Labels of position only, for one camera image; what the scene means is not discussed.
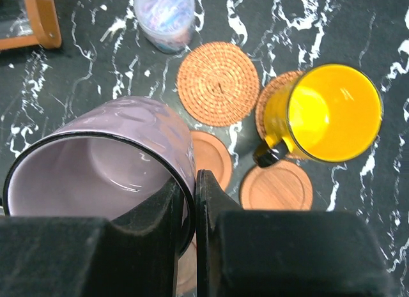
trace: yellow mug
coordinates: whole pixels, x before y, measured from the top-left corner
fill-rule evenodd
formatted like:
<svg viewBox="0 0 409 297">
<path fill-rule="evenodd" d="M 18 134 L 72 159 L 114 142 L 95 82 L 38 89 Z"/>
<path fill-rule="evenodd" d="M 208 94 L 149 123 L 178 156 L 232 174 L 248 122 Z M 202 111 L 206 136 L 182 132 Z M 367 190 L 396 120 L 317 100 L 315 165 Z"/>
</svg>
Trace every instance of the yellow mug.
<svg viewBox="0 0 409 297">
<path fill-rule="evenodd" d="M 382 99 L 366 75 L 346 65 L 321 65 L 267 101 L 267 135 L 253 159 L 260 167 L 288 153 L 324 162 L 350 160 L 370 147 L 382 117 Z"/>
</svg>

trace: cork coaster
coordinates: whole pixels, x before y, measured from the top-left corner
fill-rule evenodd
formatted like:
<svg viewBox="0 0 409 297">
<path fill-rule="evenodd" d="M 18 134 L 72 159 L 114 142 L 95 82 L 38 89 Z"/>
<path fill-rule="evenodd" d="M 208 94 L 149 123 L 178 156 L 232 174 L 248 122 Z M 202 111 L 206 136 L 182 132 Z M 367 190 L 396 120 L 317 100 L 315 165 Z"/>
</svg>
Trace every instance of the cork coaster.
<svg viewBox="0 0 409 297">
<path fill-rule="evenodd" d="M 192 51 L 178 72 L 179 97 L 201 123 L 229 126 L 246 117 L 257 102 L 256 68 L 239 47 L 213 42 Z"/>
<path fill-rule="evenodd" d="M 299 166 L 280 161 L 266 169 L 253 168 L 240 189 L 244 209 L 309 210 L 313 205 L 313 186 Z"/>
<path fill-rule="evenodd" d="M 268 99 L 279 89 L 281 89 L 284 85 L 288 82 L 291 82 L 301 76 L 303 72 L 301 71 L 292 71 L 292 72 L 285 72 L 280 74 L 278 77 L 274 78 L 266 85 L 266 87 L 262 90 L 260 97 L 258 98 L 257 105 L 256 105 L 256 114 L 254 115 L 256 120 L 256 127 L 257 132 L 262 139 L 266 136 L 266 130 L 264 128 L 264 109 L 266 107 Z M 301 157 L 296 156 L 294 154 L 289 154 L 289 158 L 297 158 L 301 159 Z"/>
<path fill-rule="evenodd" d="M 176 294 L 185 294 L 197 286 L 196 234 L 186 252 L 179 259 Z"/>
<path fill-rule="evenodd" d="M 196 174 L 200 169 L 212 171 L 221 189 L 229 185 L 233 164 L 225 145 L 212 134 L 202 131 L 190 132 L 193 140 Z"/>
</svg>

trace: lavender ceramic mug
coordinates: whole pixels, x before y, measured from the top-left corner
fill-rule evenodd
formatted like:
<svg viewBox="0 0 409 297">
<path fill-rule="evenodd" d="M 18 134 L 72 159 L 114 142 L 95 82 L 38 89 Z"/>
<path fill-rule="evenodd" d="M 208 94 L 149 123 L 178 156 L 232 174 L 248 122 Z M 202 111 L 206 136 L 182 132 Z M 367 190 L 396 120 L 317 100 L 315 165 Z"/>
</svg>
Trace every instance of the lavender ceramic mug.
<svg viewBox="0 0 409 297">
<path fill-rule="evenodd" d="M 173 177 L 185 196 L 184 251 L 195 229 L 195 172 L 189 128 L 179 115 L 160 102 L 124 97 L 26 149 L 7 175 L 4 212 L 113 220 Z"/>
</svg>

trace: woven rattan coaster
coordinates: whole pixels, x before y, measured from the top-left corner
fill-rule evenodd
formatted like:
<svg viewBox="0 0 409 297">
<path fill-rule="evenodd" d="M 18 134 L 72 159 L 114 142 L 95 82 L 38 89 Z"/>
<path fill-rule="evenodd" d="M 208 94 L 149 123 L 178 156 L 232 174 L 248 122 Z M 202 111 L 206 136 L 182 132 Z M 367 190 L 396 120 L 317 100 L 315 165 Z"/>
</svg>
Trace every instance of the woven rattan coaster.
<svg viewBox="0 0 409 297">
<path fill-rule="evenodd" d="M 239 47 L 213 42 L 192 51 L 178 73 L 187 112 L 211 126 L 229 126 L 250 113 L 259 94 L 256 68 Z"/>
<path fill-rule="evenodd" d="M 291 82 L 301 76 L 303 72 L 300 71 L 293 71 L 293 72 L 286 72 L 280 74 L 278 77 L 274 78 L 266 85 L 263 91 L 258 98 L 257 105 L 256 105 L 256 127 L 257 132 L 262 139 L 266 136 L 266 130 L 264 128 L 264 109 L 266 107 L 268 99 L 280 88 L 286 85 L 288 82 Z M 299 156 L 289 154 L 289 158 L 300 158 Z"/>
<path fill-rule="evenodd" d="M 243 180 L 240 203 L 244 209 L 309 210 L 313 186 L 305 171 L 289 161 L 256 166 Z"/>
</svg>

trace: table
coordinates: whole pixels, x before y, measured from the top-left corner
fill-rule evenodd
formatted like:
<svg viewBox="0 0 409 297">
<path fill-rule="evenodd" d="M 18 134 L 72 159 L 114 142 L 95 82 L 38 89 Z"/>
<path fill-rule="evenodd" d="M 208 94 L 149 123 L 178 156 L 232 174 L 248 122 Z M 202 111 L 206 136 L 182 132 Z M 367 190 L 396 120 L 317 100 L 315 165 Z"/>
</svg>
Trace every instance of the table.
<svg viewBox="0 0 409 297">
<path fill-rule="evenodd" d="M 314 187 L 313 209 L 347 210 L 376 232 L 395 296 L 409 296 L 408 0 L 196 0 L 190 49 L 165 55 L 137 26 L 133 0 L 56 1 L 63 47 L 0 53 L 0 178 L 44 135 L 108 100 L 161 100 L 194 129 L 228 147 L 236 201 L 259 144 L 254 116 L 227 128 L 202 125 L 181 106 L 175 79 L 191 49 L 215 40 L 241 46 L 264 86 L 276 75 L 327 62 L 361 68 L 380 90 L 381 132 L 371 149 L 337 166 L 297 161 Z"/>
</svg>

